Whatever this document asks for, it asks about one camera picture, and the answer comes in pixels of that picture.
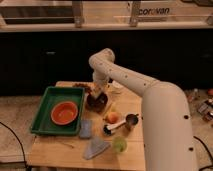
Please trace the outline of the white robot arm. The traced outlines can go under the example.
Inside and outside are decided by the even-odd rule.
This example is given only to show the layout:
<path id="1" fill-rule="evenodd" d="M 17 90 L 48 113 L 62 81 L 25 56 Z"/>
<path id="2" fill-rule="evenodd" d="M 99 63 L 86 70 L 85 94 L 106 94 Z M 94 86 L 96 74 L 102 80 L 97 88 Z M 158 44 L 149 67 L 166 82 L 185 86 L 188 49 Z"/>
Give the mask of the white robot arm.
<path id="1" fill-rule="evenodd" d="M 114 63 L 105 48 L 89 58 L 93 82 L 103 89 L 110 79 L 142 98 L 146 171 L 198 171 L 189 104 L 177 85 Z"/>

